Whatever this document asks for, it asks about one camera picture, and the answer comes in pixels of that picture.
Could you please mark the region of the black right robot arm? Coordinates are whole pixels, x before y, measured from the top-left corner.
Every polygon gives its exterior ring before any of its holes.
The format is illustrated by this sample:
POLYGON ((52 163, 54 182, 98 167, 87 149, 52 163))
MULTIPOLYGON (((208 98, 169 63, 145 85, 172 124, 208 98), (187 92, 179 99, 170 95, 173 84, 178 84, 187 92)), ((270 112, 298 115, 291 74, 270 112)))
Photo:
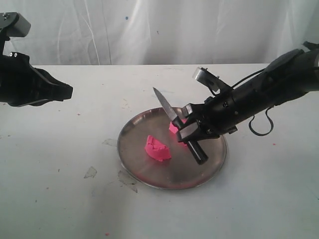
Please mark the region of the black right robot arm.
POLYGON ((233 133, 237 124, 263 110, 318 91, 319 51, 295 49, 285 53, 237 88, 227 85, 205 68, 198 68, 194 76, 211 93, 219 91, 219 94, 202 104, 188 104, 182 108, 187 119, 177 134, 182 142, 233 133))

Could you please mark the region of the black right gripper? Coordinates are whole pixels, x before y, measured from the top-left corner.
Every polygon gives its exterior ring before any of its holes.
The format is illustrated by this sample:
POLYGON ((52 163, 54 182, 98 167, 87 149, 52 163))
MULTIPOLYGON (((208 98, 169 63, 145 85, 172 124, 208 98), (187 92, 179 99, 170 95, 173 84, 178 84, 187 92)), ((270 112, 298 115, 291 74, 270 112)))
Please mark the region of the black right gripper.
POLYGON ((219 138, 224 134, 233 134, 238 128, 236 126, 239 116, 237 109, 237 98, 239 91, 233 89, 224 92, 217 97, 209 97, 202 104, 189 103, 181 108, 185 118, 195 117, 199 121, 192 123, 176 133, 178 142, 187 142, 196 136, 200 129, 199 139, 219 138))

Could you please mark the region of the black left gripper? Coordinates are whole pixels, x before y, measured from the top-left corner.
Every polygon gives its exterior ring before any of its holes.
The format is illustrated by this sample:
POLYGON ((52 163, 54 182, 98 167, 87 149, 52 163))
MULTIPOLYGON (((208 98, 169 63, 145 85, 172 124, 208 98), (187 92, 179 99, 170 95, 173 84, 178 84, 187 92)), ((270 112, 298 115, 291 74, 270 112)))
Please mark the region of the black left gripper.
POLYGON ((29 56, 12 52, 0 56, 0 101, 12 107, 41 106, 42 102, 64 101, 73 87, 56 80, 47 71, 34 68, 29 56))

